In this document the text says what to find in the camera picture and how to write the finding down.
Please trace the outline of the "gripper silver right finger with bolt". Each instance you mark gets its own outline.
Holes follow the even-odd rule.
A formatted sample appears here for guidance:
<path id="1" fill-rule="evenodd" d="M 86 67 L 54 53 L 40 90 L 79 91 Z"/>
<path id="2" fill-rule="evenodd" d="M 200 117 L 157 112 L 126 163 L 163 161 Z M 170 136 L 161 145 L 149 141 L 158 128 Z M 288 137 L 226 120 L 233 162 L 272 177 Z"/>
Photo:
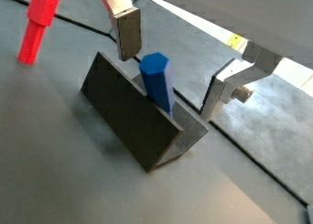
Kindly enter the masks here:
<path id="1" fill-rule="evenodd" d="M 242 60 L 232 59 L 212 77 L 201 117 L 209 122 L 224 104 L 232 99 L 246 102 L 253 90 L 246 84 L 264 79 L 276 70 L 282 56 L 272 50 L 249 42 L 242 53 Z"/>

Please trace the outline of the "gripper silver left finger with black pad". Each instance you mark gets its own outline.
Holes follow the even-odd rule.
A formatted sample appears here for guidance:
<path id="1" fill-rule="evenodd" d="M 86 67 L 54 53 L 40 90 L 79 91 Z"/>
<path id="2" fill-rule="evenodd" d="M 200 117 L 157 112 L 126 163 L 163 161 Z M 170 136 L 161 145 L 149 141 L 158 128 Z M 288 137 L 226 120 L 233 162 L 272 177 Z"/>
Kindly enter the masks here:
<path id="1" fill-rule="evenodd" d="M 121 60 L 133 58 L 142 49 L 141 10 L 133 0 L 102 0 L 117 35 Z"/>

